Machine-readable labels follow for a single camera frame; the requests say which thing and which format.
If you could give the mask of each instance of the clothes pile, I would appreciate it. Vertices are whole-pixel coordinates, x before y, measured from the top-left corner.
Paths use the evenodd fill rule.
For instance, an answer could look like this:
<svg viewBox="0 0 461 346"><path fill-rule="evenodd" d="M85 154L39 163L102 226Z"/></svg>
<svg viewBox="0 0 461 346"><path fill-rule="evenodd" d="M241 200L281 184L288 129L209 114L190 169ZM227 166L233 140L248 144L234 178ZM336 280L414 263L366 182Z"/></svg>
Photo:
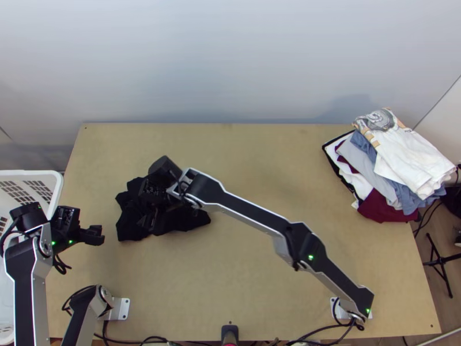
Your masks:
<svg viewBox="0 0 461 346"><path fill-rule="evenodd" d="M322 146L341 181L354 194L352 207L382 223L418 218L418 208L445 195L456 167L387 109L358 116L355 130Z"/></svg>
<svg viewBox="0 0 461 346"><path fill-rule="evenodd" d="M211 222L205 211L171 199L167 194L167 188L181 174L178 166L167 156L162 156L150 166L147 176L126 183L127 191L115 197L122 209L116 224L120 242L138 241L150 234L158 236L171 231L187 232Z"/></svg>

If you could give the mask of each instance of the black cable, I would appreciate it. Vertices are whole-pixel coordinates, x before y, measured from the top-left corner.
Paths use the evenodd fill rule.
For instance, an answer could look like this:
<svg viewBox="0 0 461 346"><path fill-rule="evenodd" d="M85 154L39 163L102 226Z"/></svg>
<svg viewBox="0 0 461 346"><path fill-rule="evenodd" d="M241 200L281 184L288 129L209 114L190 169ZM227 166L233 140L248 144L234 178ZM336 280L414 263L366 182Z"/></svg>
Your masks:
<svg viewBox="0 0 461 346"><path fill-rule="evenodd" d="M338 304L338 302L339 302L339 297L336 298L335 302L333 303L333 307L332 307L333 317L334 317L334 319L335 319L335 321L337 323L336 325L330 325L330 326L325 326L325 327L316 329L313 332L310 332L310 333L307 333L307 334L301 336L297 340L287 342L286 346L291 346L291 345L293 345L295 343L307 343L307 344L310 344L310 345L318 345L318 346L332 346L332 345L336 345L336 344L340 343L346 337L346 335L352 330L353 327L356 327L360 331L365 330L365 328L362 325L356 324L357 318L355 318L355 317L352 317L350 319L350 321L348 323L346 323L346 324L341 323L339 321L338 317L336 316L336 310L335 310L336 305ZM348 329L346 330L346 332L339 339L337 339L335 341L332 341L331 343L323 344L323 343L317 343L315 341L306 340L309 336L312 336L314 334L320 333L320 332L322 332L324 330L333 329L333 328L339 328L339 327L348 327Z"/></svg>
<svg viewBox="0 0 461 346"><path fill-rule="evenodd" d="M8 237L12 233L21 233L21 234L25 235L24 232L13 231L13 228L16 227L16 224L18 223L18 220L19 219L13 220L13 223L11 223L10 227L8 227L8 229L5 231L5 233L3 233L2 237L0 238L0 256L2 258L5 255L5 250L3 249L3 247L5 245L6 237Z"/></svg>
<svg viewBox="0 0 461 346"><path fill-rule="evenodd" d="M84 288L79 289L78 291L74 292L69 298L66 299L64 304L61 307L62 311L65 311L68 313L69 316L72 316L72 313L70 312L71 308L70 306L67 306L67 304L70 302L72 298L74 298L77 294L80 294L81 292L85 291L86 289L92 288L94 285L91 286L86 286ZM139 345L143 346L145 344L163 344L163 343L168 343L169 341L165 339L164 337L160 336L149 336L143 341L125 341L125 340L115 340L107 337L107 326L109 324L109 321L104 321L103 323L103 335L94 333L93 335L96 336L97 338L100 338L105 346L109 346L108 342L114 343L114 344L121 344L121 345Z"/></svg>
<svg viewBox="0 0 461 346"><path fill-rule="evenodd" d="M459 173L458 171L461 170L461 163L459 163L457 166L456 166L456 182L454 184L454 187L458 184L458 178L459 178ZM461 192L461 186L458 187L458 190L457 192L455 193L455 196L458 196L459 193Z"/></svg>
<svg viewBox="0 0 461 346"><path fill-rule="evenodd" d="M424 221L424 217L426 216L427 212L429 211L430 207L425 211L424 215L422 216L421 218L421 221L420 221L420 225L418 226L418 228L413 232L414 233L414 237L416 238L418 236L418 233L420 232L420 230L422 230L424 227L426 227L430 221L430 218L432 217L432 215L434 214L434 212L437 210L438 207L440 207L442 205L442 201L440 201L439 204L436 205L436 207L434 209L432 209L431 213L429 214L429 218L428 220L423 224L423 221Z"/></svg>
<svg viewBox="0 0 461 346"><path fill-rule="evenodd" d="M181 183L184 183L186 184L187 186L189 186L190 184L187 183L187 182L180 182L179 181L179 177L177 177L175 175L175 173L172 171L172 170L169 170L168 171L172 176L173 178L176 180L176 184L177 184L177 192L179 194L179 197L181 198L181 202L183 202L184 204L187 204L186 202L186 198L185 198L185 195L186 195L186 191L183 191L182 187L181 187Z"/></svg>
<svg viewBox="0 0 461 346"><path fill-rule="evenodd" d="M57 254L53 256L53 266L62 275L65 275L68 269L72 269L72 267L65 264Z"/></svg>
<svg viewBox="0 0 461 346"><path fill-rule="evenodd" d="M291 346L295 343L307 343L307 344L311 344L311 345L318 345L318 346L332 346L332 345L336 345L338 343L340 343L342 341L342 339L344 339L346 337L346 335L351 331L351 329L356 326L356 319L353 318L351 320L351 323L349 324L349 327L348 329L346 330L346 332L337 340L331 342L331 343L328 343L328 344L323 344L323 343L317 343L315 341L309 341L309 340L306 340L306 338L308 338L309 336L312 336L314 334L317 334L317 333L320 333L324 330L327 330L327 329L332 329L332 328L340 328L340 327L344 327L343 325L331 325L331 326L326 326L326 327L322 327L322 328L319 328L319 329L316 329L314 330L313 332L310 332L310 333L307 333L303 336L301 336L299 339L297 340L294 340L294 341L289 341L288 343L286 343L287 346Z"/></svg>
<svg viewBox="0 0 461 346"><path fill-rule="evenodd" d="M349 321L348 323L341 323L341 322L338 320L338 317L336 316L336 305L338 304L338 302L339 302L339 297L337 297L337 298L335 299L335 302L333 303L333 308L332 308L332 310L333 310L333 318L335 319L335 321L336 321L336 323L337 323L338 325L344 326L344 327L345 327L345 326L349 326L350 321Z"/></svg>
<svg viewBox="0 0 461 346"><path fill-rule="evenodd" d="M212 346L210 344L207 344L207 343L203 343L201 341L186 341L187 343L191 343L191 344L197 344L197 345L204 345L204 346Z"/></svg>

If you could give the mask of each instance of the tabletop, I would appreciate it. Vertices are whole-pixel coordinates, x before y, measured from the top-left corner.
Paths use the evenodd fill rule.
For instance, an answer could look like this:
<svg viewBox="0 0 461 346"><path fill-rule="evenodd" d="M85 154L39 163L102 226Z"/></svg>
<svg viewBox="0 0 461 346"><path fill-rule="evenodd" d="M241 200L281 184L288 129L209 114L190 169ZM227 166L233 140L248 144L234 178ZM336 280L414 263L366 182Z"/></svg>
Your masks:
<svg viewBox="0 0 461 346"><path fill-rule="evenodd" d="M81 209L82 227L101 224L105 243L77 244L60 254L72 266L47 278L50 335L62 337L69 317L61 305L76 290L106 286L131 299L126 321L109 335L142 340L219 340L221 326L239 326L241 340L291 340L334 324L332 293L314 276L278 257L271 238L229 216L190 232L118 242L115 196L168 155L182 169L219 179L227 191L304 221L328 256L354 282L375 293L373 319L348 337L440 333L411 228L378 224L350 204L353 196L321 146L347 125L84 124L78 133L59 201ZM335 339L342 330L327 330Z"/></svg>

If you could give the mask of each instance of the stack of folded clothes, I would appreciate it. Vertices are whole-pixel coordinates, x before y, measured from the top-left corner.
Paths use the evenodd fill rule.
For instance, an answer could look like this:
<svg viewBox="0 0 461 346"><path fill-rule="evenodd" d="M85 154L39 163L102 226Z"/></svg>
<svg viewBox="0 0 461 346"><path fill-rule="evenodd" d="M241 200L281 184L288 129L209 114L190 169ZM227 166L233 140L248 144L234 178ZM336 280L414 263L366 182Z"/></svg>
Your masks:
<svg viewBox="0 0 461 346"><path fill-rule="evenodd" d="M322 148L354 194L352 207L382 223L418 218L418 208L445 195L456 167L387 109L358 116L355 130Z"/></svg>

